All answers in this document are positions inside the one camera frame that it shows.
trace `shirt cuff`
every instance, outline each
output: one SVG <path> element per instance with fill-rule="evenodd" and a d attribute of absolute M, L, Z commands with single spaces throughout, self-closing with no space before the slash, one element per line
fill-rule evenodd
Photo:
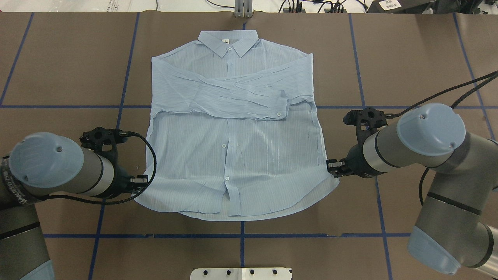
<path fill-rule="evenodd" d="M 289 99 L 284 90 L 280 90 L 280 96 L 268 107 L 266 120 L 283 120 L 289 112 Z"/>

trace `power cord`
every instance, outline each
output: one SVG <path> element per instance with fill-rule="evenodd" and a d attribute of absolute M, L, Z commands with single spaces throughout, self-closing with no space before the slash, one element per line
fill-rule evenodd
<path fill-rule="evenodd" d="M 290 10 L 290 1 L 289 0 L 283 0 L 282 5 L 280 5 L 280 9 L 278 9 L 278 12 L 282 11 L 282 7 L 285 4 L 285 2 L 289 3 L 289 10 Z"/>
<path fill-rule="evenodd" d="M 454 87 L 451 87 L 449 89 L 445 89 L 444 91 L 441 91 L 441 92 L 438 92 L 432 96 L 429 96 L 428 98 L 424 99 L 424 100 L 421 100 L 415 104 L 413 104 L 412 106 L 406 108 L 405 110 L 403 110 L 402 112 L 398 113 L 398 114 L 386 114 L 386 118 L 387 119 L 394 119 L 394 118 L 398 118 L 398 117 L 401 117 L 403 116 L 406 112 L 412 110 L 413 108 L 431 100 L 431 99 L 434 99 L 440 95 L 443 95 L 447 92 L 450 92 L 452 90 L 456 90 L 456 89 L 459 89 L 461 87 L 464 87 L 464 86 L 467 86 L 467 85 L 470 85 L 470 84 L 473 84 L 473 83 L 476 83 L 478 81 L 482 81 L 484 80 L 483 82 L 481 82 L 480 84 L 476 85 L 475 87 L 473 87 L 471 90 L 467 91 L 466 93 L 464 93 L 462 96 L 460 96 L 450 107 L 452 109 L 455 109 L 464 99 L 466 99 L 467 97 L 469 97 L 471 94 L 473 94 L 474 92 L 476 92 L 477 90 L 479 90 L 480 88 L 482 88 L 483 86 L 485 86 L 487 83 L 491 82 L 492 80 L 496 79 L 498 77 L 498 71 L 495 71 L 495 72 L 492 72 L 488 75 L 484 75 L 482 77 L 479 77 L 477 79 L 474 79 L 472 81 L 469 81 L 469 82 L 466 82 L 466 83 L 463 83 L 463 84 L 460 84 L 458 86 L 454 86 Z M 420 204 L 423 206 L 424 205 L 424 199 L 423 199 L 423 196 L 422 196 L 422 185 L 424 184 L 424 179 L 425 177 L 427 176 L 427 173 L 429 172 L 429 169 L 428 168 L 425 168 L 424 170 L 424 173 L 422 174 L 422 177 L 420 178 L 420 182 L 418 184 L 418 198 L 420 199 Z"/>
<path fill-rule="evenodd" d="M 126 199 L 118 200 L 118 201 L 96 201 L 96 200 L 89 200 L 89 199 L 85 199 L 85 198 L 80 198 L 80 197 L 76 197 L 76 196 L 72 196 L 72 195 L 64 195 L 64 194 L 47 195 L 47 196 L 44 196 L 44 197 L 39 197 L 39 199 L 40 200 L 47 200 L 47 199 L 65 198 L 65 199 L 80 201 L 80 202 L 89 203 L 89 204 L 115 205 L 115 204 L 125 203 L 125 202 L 128 202 L 130 200 L 133 200 L 133 199 L 137 198 L 139 195 L 141 195 L 150 186 L 150 184 L 154 180 L 156 169 L 157 169 L 157 158 L 156 158 L 156 154 L 154 152 L 154 149 L 152 148 L 152 146 L 150 145 L 150 143 L 147 141 L 147 139 L 145 139 L 145 137 L 143 137 L 142 135 L 140 135 L 140 134 L 138 134 L 136 132 L 128 132 L 127 133 L 127 137 L 138 137 L 138 138 L 142 139 L 142 141 L 149 148 L 150 153 L 152 154 L 152 158 L 154 160 L 154 168 L 152 170 L 152 175 L 151 175 L 149 181 L 147 182 L 147 185 L 145 185 L 142 189 L 140 189 L 135 195 L 133 195 L 133 196 L 131 196 L 129 198 L 126 198 Z"/>
<path fill-rule="evenodd" d="M 225 6 L 225 5 L 218 5 L 218 4 L 213 3 L 213 2 L 211 2 L 211 1 L 209 1 L 209 0 L 206 0 L 206 2 L 211 3 L 211 4 L 213 4 L 213 5 L 215 5 L 215 6 L 218 6 L 218 7 L 222 7 L 222 8 L 232 8 L 232 9 L 235 9 L 235 7 L 232 7 L 232 6 Z"/>
<path fill-rule="evenodd" d="M 323 5 L 325 5 L 326 3 L 330 4 L 330 11 L 328 12 L 343 12 L 344 11 L 344 6 L 343 6 L 343 3 L 346 2 L 346 0 L 343 0 L 342 2 L 339 2 L 339 0 L 337 0 L 335 3 L 332 2 L 332 1 L 325 1 L 323 2 L 323 0 L 300 0 L 301 2 L 313 2 L 314 4 L 319 4 L 321 3 L 322 5 L 320 6 L 320 8 L 318 9 L 318 12 L 320 12 L 323 8 Z M 281 12 L 282 11 L 282 8 L 283 8 L 283 5 L 285 4 L 285 2 L 288 2 L 289 3 L 289 12 L 291 12 L 293 10 L 293 6 L 291 6 L 290 4 L 290 1 L 289 0 L 284 0 L 282 2 L 282 4 L 280 5 L 280 8 L 278 9 L 278 12 Z"/>
<path fill-rule="evenodd" d="M 369 9 L 369 7 L 367 6 L 367 3 L 365 2 L 365 0 L 363 0 L 363 2 L 361 2 L 360 0 L 356 0 L 356 2 L 360 3 L 363 8 L 365 9 L 365 13 L 367 13 L 367 10 Z"/>

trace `wrinkled fabric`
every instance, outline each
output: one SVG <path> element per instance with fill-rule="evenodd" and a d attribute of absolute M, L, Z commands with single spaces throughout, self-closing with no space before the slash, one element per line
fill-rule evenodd
<path fill-rule="evenodd" d="M 313 55 L 255 30 L 203 31 L 152 58 L 155 180 L 137 199 L 213 221 L 275 218 L 330 193 Z M 152 158 L 147 153 L 151 175 Z"/>

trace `shirt sleeve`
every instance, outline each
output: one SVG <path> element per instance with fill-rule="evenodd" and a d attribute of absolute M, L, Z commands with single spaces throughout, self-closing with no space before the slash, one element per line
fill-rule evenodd
<path fill-rule="evenodd" d="M 289 99 L 284 90 L 208 79 L 152 60 L 152 104 L 171 113 L 206 113 L 224 119 L 281 120 Z"/>

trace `white bracket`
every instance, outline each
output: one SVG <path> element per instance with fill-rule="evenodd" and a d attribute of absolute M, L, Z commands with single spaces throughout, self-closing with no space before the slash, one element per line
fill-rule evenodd
<path fill-rule="evenodd" d="M 290 268 L 195 269 L 190 280 L 292 280 Z"/>
<path fill-rule="evenodd" d="M 252 17 L 252 0 L 235 0 L 235 17 Z"/>

